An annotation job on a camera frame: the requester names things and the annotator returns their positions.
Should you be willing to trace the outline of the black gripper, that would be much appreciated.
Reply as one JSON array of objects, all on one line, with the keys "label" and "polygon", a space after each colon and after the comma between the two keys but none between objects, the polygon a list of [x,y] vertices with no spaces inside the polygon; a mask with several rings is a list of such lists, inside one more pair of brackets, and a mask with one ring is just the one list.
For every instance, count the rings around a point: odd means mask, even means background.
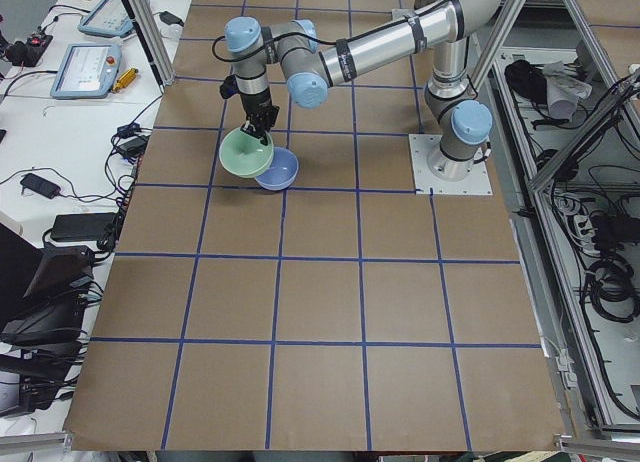
[{"label": "black gripper", "polygon": [[263,146],[270,144],[269,132],[276,123],[279,107],[272,102],[271,90],[265,89],[258,94],[240,93],[246,121],[241,130],[249,135],[257,132]]}]

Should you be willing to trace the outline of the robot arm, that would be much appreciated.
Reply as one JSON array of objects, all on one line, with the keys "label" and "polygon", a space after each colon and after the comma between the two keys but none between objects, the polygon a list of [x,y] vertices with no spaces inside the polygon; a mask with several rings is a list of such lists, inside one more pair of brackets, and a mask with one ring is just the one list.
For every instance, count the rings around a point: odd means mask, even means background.
[{"label": "robot arm", "polygon": [[263,26],[253,17],[228,21],[221,41],[232,73],[220,87],[222,98],[241,98],[241,129],[262,140],[275,125],[279,109],[272,102],[267,68],[280,66],[291,100],[313,109],[330,88],[428,48],[433,72],[425,101],[446,135],[453,132],[453,111],[480,82],[467,72],[471,35],[486,24],[501,0],[415,0],[406,15],[350,38],[327,42],[320,50],[314,24],[292,20]]}]

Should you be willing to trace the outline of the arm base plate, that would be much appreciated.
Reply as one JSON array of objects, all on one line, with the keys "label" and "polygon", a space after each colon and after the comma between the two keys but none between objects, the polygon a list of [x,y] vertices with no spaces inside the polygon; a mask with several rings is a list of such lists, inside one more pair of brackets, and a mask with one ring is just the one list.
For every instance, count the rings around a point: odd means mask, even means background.
[{"label": "arm base plate", "polygon": [[409,146],[415,191],[418,195],[491,196],[486,163],[475,164],[478,148],[466,162],[447,159],[440,151],[439,134],[410,134]]}]

